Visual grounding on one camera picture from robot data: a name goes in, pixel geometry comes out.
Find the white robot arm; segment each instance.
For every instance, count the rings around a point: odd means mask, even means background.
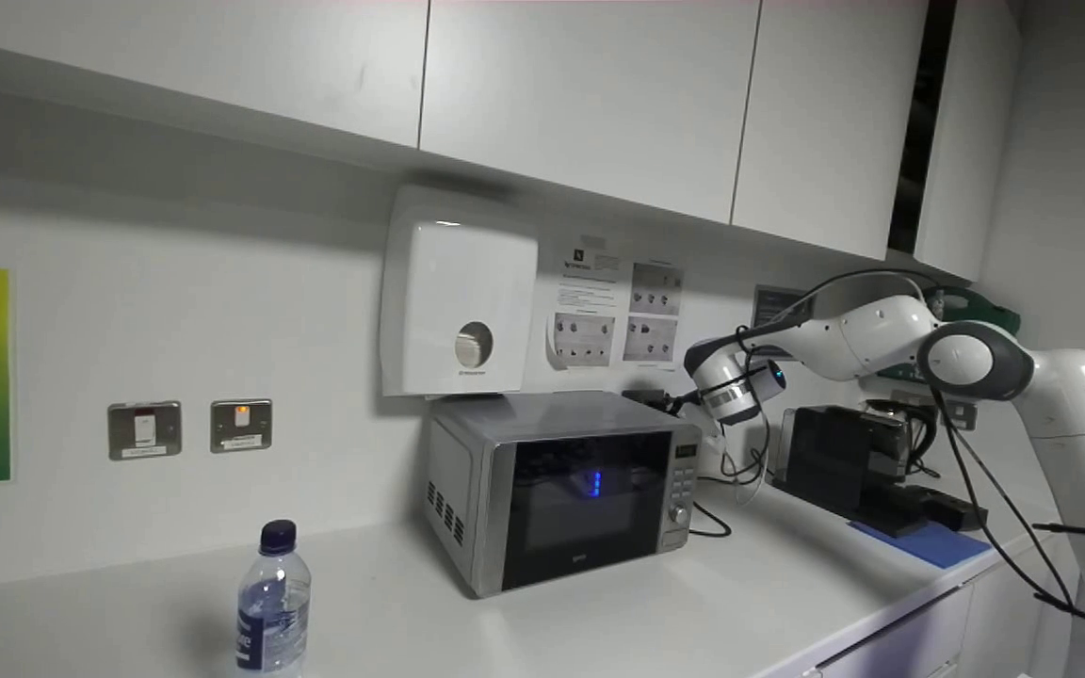
[[[687,356],[699,407],[718,422],[756,412],[744,368],[724,352],[737,341],[698,342]],[[924,382],[946,396],[1012,401],[1085,576],[1085,352],[1033,356],[992,323],[941,323],[915,298],[880,298],[761,342],[832,382],[915,361]]]

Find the white wall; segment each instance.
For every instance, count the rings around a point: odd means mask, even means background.
[[[1033,0],[985,291],[1033,346],[1085,346],[1085,0]]]
[[[13,306],[0,582],[237,545],[267,517],[304,532],[404,517],[420,405],[376,396],[393,195],[393,179],[0,100],[0,269]],[[663,214],[532,210],[545,255],[604,235],[634,259],[687,269],[681,346],[748,319],[753,284],[845,269]],[[681,383],[676,368],[555,373],[532,352],[527,387]],[[244,396],[276,401],[276,448],[209,456],[208,405]],[[136,401],[180,401],[180,456],[110,460],[105,407]]]

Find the plastic bottle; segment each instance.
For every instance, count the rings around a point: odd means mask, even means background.
[[[310,646],[311,574],[295,553],[295,523],[262,523],[261,557],[237,596],[237,670],[295,678]]]

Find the kitchen counter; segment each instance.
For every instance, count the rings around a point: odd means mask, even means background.
[[[427,527],[300,539],[310,678],[743,678],[860,638],[997,567],[890,549],[773,486],[703,489],[732,539],[466,598]],[[0,589],[0,678],[234,675],[234,589],[253,549]]]

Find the bottle cap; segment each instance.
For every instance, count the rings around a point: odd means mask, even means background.
[[[291,519],[262,523],[261,553],[291,553],[291,549],[295,549],[295,523]]]

